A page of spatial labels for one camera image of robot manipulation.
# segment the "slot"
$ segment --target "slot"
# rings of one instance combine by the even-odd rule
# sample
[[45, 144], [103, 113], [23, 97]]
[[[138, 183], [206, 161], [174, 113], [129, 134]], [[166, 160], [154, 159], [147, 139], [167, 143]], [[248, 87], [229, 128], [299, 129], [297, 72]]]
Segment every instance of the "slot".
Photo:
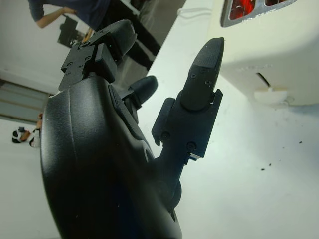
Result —
[[276, 5], [276, 4], [285, 2], [285, 1], [287, 1], [287, 0], [266, 0], [265, 5], [266, 6], [273, 6], [273, 5]]
[[257, 76], [259, 76], [259, 78], [269, 87], [271, 87], [271, 85], [269, 84], [269, 82], [266, 80], [266, 78], [259, 72], [256, 73]]
[[255, 8], [255, 0], [233, 0], [229, 19], [236, 20], [251, 13]]

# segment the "robotic hand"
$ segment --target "robotic hand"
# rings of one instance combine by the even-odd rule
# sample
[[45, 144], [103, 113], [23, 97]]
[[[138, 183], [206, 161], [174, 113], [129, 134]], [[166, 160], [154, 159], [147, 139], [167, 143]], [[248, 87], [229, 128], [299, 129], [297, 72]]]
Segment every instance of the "robotic hand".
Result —
[[43, 114], [44, 186], [64, 239], [181, 239], [174, 207], [188, 160], [203, 157], [221, 102], [217, 80], [224, 39], [196, 57], [176, 100], [165, 100], [152, 130], [154, 158], [138, 127], [137, 109], [156, 90], [155, 77], [128, 89], [113, 83], [136, 40], [128, 20], [75, 44], [59, 92]]

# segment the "black pants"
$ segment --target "black pants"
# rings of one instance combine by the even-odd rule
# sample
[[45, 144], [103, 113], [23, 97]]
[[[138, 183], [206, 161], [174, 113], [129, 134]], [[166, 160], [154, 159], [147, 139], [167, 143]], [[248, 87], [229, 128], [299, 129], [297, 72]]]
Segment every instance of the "black pants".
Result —
[[[132, 22], [135, 32], [137, 33], [137, 39], [156, 56], [160, 50], [160, 45], [156, 42], [155, 38], [145, 29], [140, 23], [138, 18], [133, 15], [130, 9], [128, 9], [120, 0], [111, 0], [109, 8], [102, 20], [102, 23], [98, 27], [98, 30], [117, 22], [119, 20], [128, 19]], [[152, 65], [152, 61], [143, 49], [135, 43], [127, 53], [134, 61], [149, 69]]]

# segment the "cable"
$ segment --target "cable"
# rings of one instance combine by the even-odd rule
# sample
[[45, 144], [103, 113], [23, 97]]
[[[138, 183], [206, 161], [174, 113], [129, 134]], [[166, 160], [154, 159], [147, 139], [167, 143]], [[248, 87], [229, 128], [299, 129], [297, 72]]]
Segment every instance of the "cable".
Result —
[[[185, 15], [182, 15], [183, 12], [185, 12], [185, 13], [202, 12], [202, 13], [187, 17]], [[177, 10], [177, 16], [180, 16], [180, 17], [183, 17], [183, 18], [194, 18], [194, 17], [202, 16], [202, 15], [211, 15], [211, 9], [204, 8], [204, 7], [199, 7], [199, 8], [189, 8], [189, 9], [180, 8], [180, 9]]]

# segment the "white machine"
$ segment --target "white machine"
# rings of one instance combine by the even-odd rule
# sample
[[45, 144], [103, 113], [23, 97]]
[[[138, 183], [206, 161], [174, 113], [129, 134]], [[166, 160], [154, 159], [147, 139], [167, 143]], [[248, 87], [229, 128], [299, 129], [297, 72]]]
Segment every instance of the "white machine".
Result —
[[225, 38], [220, 74], [248, 98], [319, 103], [319, 0], [215, 0], [209, 39]]

